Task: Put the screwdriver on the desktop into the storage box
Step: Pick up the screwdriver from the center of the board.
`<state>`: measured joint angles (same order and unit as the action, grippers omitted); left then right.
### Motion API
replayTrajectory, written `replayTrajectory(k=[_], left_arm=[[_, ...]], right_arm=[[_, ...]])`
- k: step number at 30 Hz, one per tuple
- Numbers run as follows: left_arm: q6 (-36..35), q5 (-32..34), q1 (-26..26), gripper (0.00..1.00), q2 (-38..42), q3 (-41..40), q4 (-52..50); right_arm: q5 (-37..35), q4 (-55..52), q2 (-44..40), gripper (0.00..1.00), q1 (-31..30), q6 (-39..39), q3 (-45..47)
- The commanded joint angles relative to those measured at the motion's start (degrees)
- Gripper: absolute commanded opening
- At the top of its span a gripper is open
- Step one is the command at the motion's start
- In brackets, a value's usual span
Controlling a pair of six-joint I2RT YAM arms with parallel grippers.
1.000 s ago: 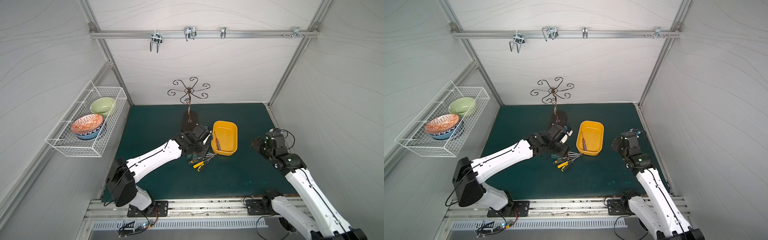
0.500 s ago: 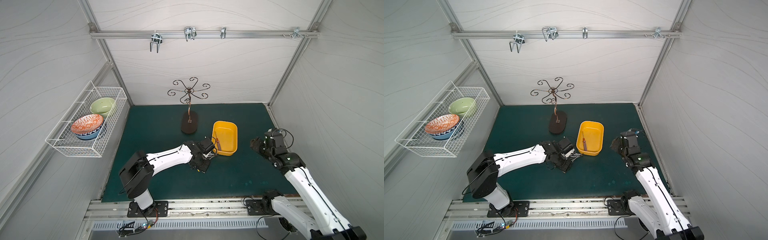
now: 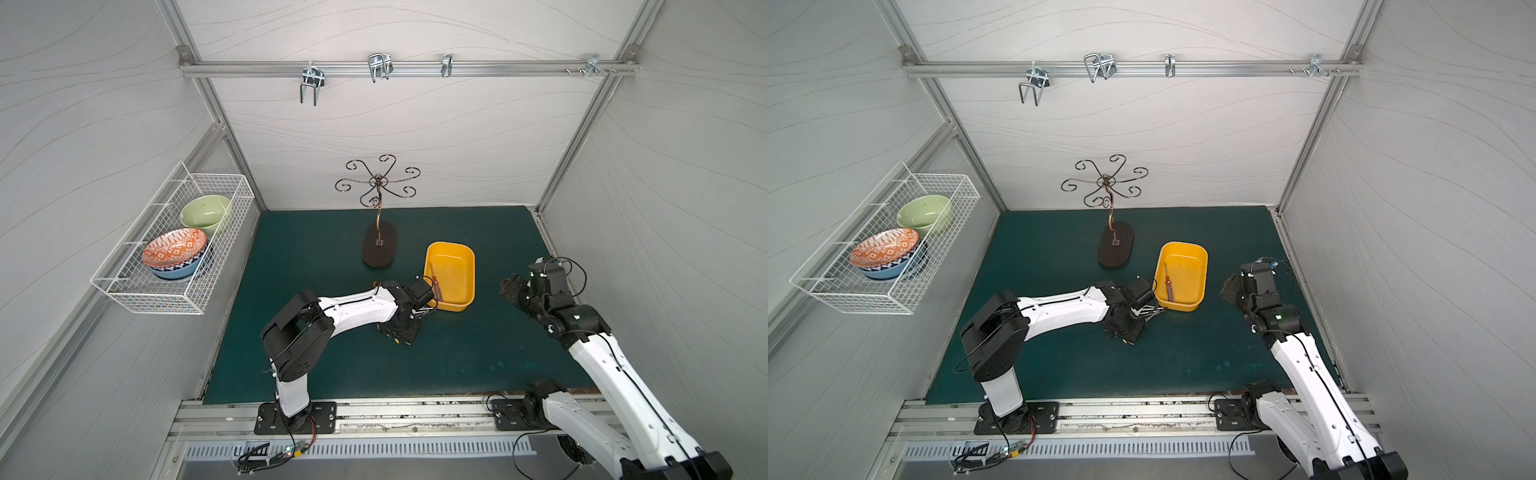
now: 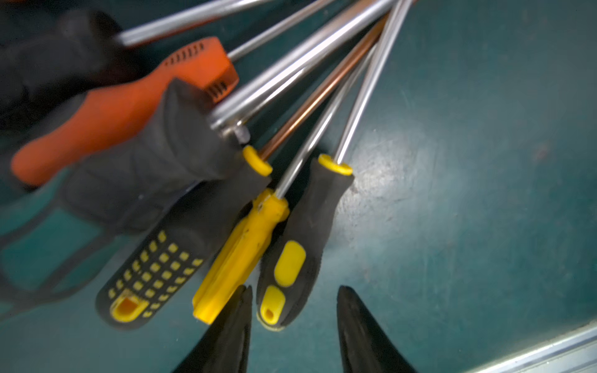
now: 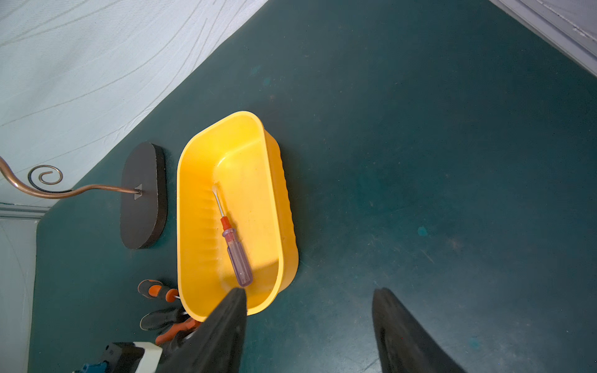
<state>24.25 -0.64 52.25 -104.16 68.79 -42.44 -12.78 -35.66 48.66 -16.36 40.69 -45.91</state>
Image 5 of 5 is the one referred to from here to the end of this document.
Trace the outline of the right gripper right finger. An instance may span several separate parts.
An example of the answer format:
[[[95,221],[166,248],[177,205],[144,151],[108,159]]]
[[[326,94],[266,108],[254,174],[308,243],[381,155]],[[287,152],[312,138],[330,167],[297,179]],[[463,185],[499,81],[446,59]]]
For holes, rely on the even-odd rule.
[[[383,372],[463,372],[388,288],[373,294],[373,326]]]

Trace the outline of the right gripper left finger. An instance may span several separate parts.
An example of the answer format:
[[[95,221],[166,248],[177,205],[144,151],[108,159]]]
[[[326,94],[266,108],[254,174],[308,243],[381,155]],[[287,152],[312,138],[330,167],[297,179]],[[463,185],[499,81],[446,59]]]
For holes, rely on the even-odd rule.
[[[247,326],[247,295],[235,288],[158,372],[238,372]]]

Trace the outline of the purple handle red screwdriver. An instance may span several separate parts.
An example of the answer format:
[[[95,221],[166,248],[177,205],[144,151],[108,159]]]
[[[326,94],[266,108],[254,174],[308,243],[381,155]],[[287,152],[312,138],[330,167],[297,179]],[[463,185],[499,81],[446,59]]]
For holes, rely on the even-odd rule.
[[[248,260],[247,253],[244,246],[237,234],[236,229],[233,227],[228,216],[225,214],[222,206],[221,199],[219,197],[218,187],[213,186],[212,192],[215,196],[216,204],[221,215],[220,222],[222,224],[222,237],[225,239],[229,258],[236,275],[236,280],[240,287],[246,288],[253,283],[253,271]]]

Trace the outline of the yellow plastic storage box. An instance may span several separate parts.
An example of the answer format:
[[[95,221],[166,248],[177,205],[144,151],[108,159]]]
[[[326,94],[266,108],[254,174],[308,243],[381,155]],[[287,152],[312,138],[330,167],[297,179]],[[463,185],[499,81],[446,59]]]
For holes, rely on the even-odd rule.
[[[195,135],[178,163],[178,292],[198,321],[238,285],[222,216],[246,250],[253,271],[247,312],[257,314],[292,284],[299,251],[279,145],[248,111]]]

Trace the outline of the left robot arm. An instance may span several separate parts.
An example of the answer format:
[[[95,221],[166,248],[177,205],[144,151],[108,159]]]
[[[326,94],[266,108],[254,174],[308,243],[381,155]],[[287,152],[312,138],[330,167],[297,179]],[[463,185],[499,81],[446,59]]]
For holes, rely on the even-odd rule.
[[[85,364],[75,373],[156,372],[163,348],[149,342],[109,343],[99,361]]]

